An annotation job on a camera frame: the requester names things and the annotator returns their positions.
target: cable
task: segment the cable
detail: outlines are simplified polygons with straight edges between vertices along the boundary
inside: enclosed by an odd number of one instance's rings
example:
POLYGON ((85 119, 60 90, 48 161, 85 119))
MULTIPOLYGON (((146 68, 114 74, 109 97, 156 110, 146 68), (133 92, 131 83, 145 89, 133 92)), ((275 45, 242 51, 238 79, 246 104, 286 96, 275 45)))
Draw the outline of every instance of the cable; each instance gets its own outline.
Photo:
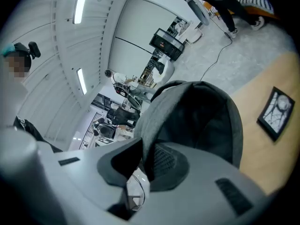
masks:
POLYGON ((146 194, 145 194, 144 188, 143 188, 141 182, 137 179, 137 177, 134 176, 133 174, 132 174, 132 176, 133 176, 133 177, 135 178, 135 180, 140 184, 140 186, 141 186, 141 188, 142 188, 142 191, 144 192, 144 201, 143 201, 143 203, 142 203, 142 205, 143 205, 143 204, 145 203, 145 199, 146 199, 146 194))
POLYGON ((223 49, 226 48, 226 47, 228 47, 228 46, 230 46, 230 45, 233 43, 233 40, 232 40, 231 37, 228 35, 228 33, 224 32, 224 34, 226 35, 226 37, 228 37, 228 38, 230 39, 230 44, 226 45, 225 47, 223 47, 223 48, 221 49, 221 51, 219 52, 219 55, 217 56, 217 60, 216 60, 213 64, 211 64, 211 65, 209 66, 208 69, 206 69, 206 71, 204 72, 204 74, 203 74, 202 78, 200 79, 200 81, 203 79, 204 75, 208 72, 208 70, 210 70, 210 69, 212 68, 212 66, 214 66, 214 65, 218 62, 219 57, 220 57, 220 54, 221 54, 221 52, 223 51, 223 49))

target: desk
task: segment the desk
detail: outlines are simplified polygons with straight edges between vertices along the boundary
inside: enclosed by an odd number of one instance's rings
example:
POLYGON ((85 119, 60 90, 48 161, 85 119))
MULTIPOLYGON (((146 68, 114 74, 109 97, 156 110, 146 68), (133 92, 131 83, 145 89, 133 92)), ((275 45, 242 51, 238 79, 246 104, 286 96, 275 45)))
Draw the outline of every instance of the desk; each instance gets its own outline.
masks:
POLYGON ((292 52, 276 58, 266 70, 232 96, 243 123, 244 145, 240 170, 266 194, 282 187, 300 151, 300 62, 292 52), (284 131, 274 143, 256 123, 273 86, 294 101, 284 131))

